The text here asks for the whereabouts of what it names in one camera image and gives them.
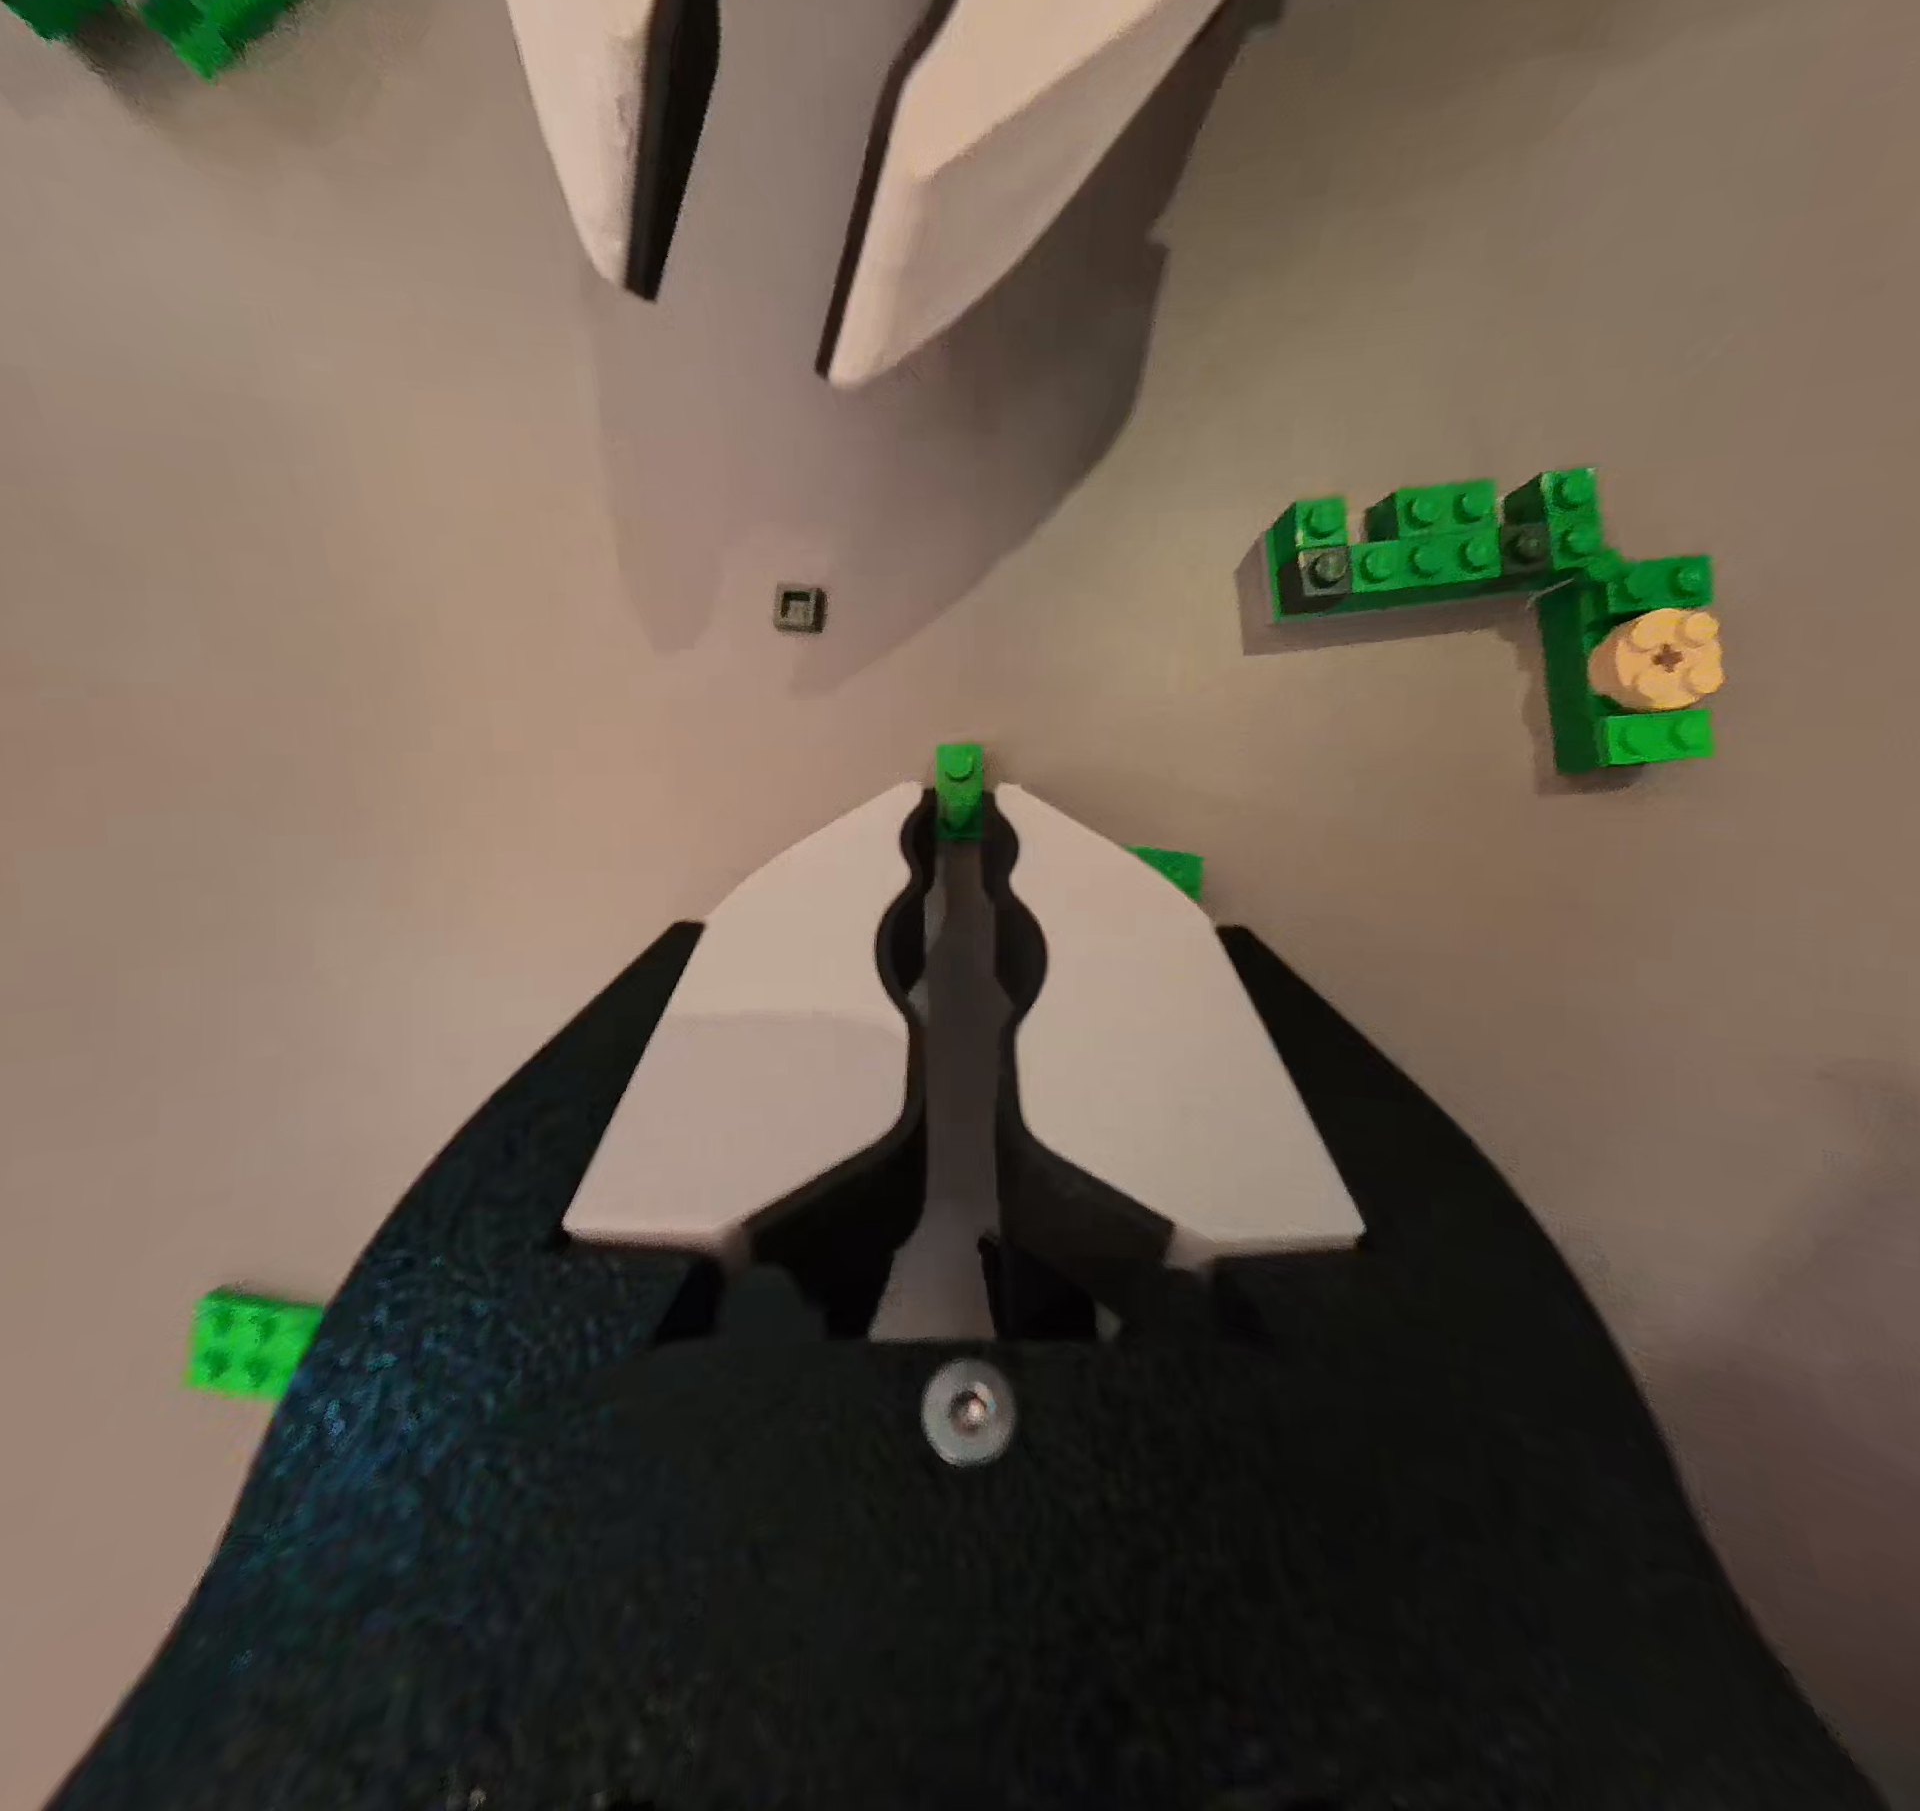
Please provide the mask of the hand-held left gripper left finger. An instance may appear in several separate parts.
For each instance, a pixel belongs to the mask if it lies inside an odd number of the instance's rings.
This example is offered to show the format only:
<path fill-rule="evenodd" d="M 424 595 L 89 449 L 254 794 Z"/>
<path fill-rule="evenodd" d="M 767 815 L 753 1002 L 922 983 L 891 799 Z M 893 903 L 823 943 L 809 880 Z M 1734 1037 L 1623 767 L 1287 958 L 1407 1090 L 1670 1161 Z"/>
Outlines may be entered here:
<path fill-rule="evenodd" d="M 741 1269 L 782 1206 L 909 1116 L 926 796 L 879 791 L 707 913 L 568 1203 L 575 1241 Z"/>

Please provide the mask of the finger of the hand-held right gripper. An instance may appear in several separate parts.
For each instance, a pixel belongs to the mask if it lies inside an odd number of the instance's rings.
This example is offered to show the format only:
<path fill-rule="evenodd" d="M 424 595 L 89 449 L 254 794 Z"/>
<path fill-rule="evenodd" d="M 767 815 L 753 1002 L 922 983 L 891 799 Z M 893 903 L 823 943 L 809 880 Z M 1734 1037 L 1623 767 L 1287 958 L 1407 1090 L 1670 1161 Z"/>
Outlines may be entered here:
<path fill-rule="evenodd" d="M 508 0 L 575 231 L 612 286 L 655 300 L 707 121 L 719 0 Z"/>
<path fill-rule="evenodd" d="M 859 387 L 1045 235 L 1226 0 L 928 0 L 880 87 L 819 371 Z"/>

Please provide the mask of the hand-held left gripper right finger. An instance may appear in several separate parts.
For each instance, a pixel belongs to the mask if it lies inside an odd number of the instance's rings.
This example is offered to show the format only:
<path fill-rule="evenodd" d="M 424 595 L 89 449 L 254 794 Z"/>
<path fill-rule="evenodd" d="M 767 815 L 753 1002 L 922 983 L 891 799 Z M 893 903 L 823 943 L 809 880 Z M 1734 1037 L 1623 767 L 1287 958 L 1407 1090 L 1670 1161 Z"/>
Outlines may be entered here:
<path fill-rule="evenodd" d="M 1208 911 L 1032 791 L 995 805 L 1044 938 L 1015 1030 L 1025 1128 L 1168 1224 L 1178 1269 L 1356 1248 L 1356 1201 Z"/>

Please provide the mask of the L-shaped green brick assembly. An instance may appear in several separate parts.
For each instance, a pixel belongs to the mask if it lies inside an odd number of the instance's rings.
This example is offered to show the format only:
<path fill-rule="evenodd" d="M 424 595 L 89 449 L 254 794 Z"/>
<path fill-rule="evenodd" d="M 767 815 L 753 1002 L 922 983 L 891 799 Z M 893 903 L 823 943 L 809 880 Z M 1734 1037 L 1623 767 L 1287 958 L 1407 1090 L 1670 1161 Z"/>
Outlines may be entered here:
<path fill-rule="evenodd" d="M 1287 502 L 1261 541 L 1274 623 L 1530 602 L 1552 767 L 1597 775 L 1715 756 L 1723 687 L 1715 569 L 1704 552 L 1635 558 L 1609 537 L 1593 468 L 1401 485 L 1353 513 Z"/>

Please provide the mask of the bright green flat brick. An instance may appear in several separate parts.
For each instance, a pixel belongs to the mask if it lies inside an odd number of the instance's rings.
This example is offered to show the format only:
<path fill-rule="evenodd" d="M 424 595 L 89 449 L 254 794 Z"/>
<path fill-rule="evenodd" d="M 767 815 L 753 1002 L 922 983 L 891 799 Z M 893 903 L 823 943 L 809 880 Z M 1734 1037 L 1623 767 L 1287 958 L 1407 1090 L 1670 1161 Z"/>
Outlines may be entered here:
<path fill-rule="evenodd" d="M 322 1323 L 319 1301 L 213 1289 L 197 1300 L 191 1317 L 182 1385 L 276 1404 Z"/>

